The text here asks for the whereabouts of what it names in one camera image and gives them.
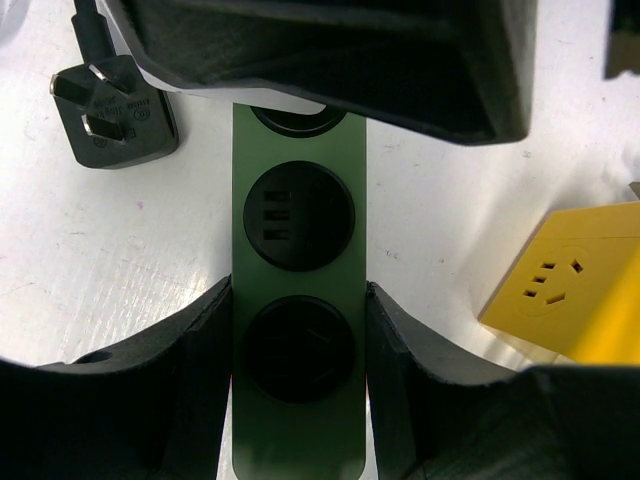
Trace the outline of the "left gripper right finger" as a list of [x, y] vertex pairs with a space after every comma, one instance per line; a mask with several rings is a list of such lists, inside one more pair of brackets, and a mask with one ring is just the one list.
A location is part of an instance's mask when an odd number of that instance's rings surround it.
[[366, 373], [383, 479], [639, 475], [635, 367], [514, 372], [439, 335], [372, 283]]

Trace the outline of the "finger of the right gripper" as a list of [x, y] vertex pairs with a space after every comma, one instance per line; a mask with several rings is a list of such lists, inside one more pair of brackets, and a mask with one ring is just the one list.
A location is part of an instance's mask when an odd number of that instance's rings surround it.
[[639, 75], [639, 0], [614, 0], [607, 34], [604, 78]]
[[269, 89], [458, 145], [530, 130], [533, 1], [116, 1], [112, 18], [179, 90]]

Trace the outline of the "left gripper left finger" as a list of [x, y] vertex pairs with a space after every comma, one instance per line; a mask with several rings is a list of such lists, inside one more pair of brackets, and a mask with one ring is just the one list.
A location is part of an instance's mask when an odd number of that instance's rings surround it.
[[213, 479], [232, 366], [232, 291], [70, 364], [1, 364], [5, 479]]

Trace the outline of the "green power strip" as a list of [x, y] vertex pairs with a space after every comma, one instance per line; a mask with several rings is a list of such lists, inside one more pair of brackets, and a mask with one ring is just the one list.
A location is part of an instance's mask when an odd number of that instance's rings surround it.
[[356, 479], [366, 456], [366, 123], [237, 105], [232, 463]]

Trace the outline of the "white charger plug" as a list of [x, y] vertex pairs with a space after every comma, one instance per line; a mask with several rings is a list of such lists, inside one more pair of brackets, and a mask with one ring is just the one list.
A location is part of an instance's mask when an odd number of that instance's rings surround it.
[[113, 9], [107, 1], [97, 1], [97, 9], [104, 14], [109, 25], [110, 32], [114, 36], [114, 44], [118, 53], [131, 54], [139, 67], [143, 78], [152, 86], [161, 90], [192, 95], [201, 98], [224, 100], [231, 103], [244, 104], [271, 110], [279, 110], [294, 114], [313, 115], [321, 112], [323, 104], [299, 98], [290, 94], [281, 93], [266, 88], [196, 88], [178, 87], [175, 82], [165, 82], [146, 71], [139, 61], [139, 57], [130, 50], [130, 42], [123, 36], [124, 24], [113, 15]]

